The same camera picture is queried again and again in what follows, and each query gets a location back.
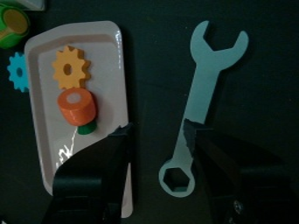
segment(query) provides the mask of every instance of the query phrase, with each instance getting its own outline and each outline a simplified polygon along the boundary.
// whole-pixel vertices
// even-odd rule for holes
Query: open end of wrench
[[[204,39],[208,25],[210,21],[204,21],[193,30],[191,36],[191,56],[198,66],[202,65],[202,58],[204,58],[204,63],[211,61],[215,67],[219,67],[220,70],[223,70],[231,67],[242,58],[248,48],[248,35],[242,31],[238,35],[235,45],[230,49],[214,51]]]

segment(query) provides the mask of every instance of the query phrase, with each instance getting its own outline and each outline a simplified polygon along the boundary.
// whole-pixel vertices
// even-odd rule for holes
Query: blue gear
[[[11,65],[7,67],[9,71],[9,81],[13,82],[13,88],[20,89],[21,92],[28,92],[28,77],[25,70],[24,54],[16,52],[13,57],[9,57]]]

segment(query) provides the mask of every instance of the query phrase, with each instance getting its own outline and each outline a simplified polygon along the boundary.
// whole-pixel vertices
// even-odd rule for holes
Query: yellow gear
[[[52,62],[55,69],[53,79],[60,88],[84,88],[89,79],[89,61],[84,60],[84,51],[65,45],[63,51],[56,52],[56,60]]]

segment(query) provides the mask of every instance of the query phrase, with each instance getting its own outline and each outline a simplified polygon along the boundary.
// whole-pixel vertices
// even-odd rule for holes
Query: wrench handle
[[[214,89],[216,87],[219,74],[220,71],[212,69],[211,66],[207,65],[196,66],[191,84],[189,97],[185,105],[185,110],[183,113],[180,130],[183,129],[183,120],[185,118],[198,123],[206,122],[206,117],[210,110],[211,98]]]

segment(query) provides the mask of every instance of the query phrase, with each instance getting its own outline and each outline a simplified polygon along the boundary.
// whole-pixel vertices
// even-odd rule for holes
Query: toy gear
[[[21,92],[28,92],[28,78],[25,71],[24,54],[16,52],[13,57],[9,57],[11,65],[7,67],[9,71],[9,81],[13,82],[13,88],[20,89]]]
[[[84,88],[89,79],[89,61],[84,60],[84,51],[65,45],[63,51],[56,52],[53,79],[59,82],[59,88]]]

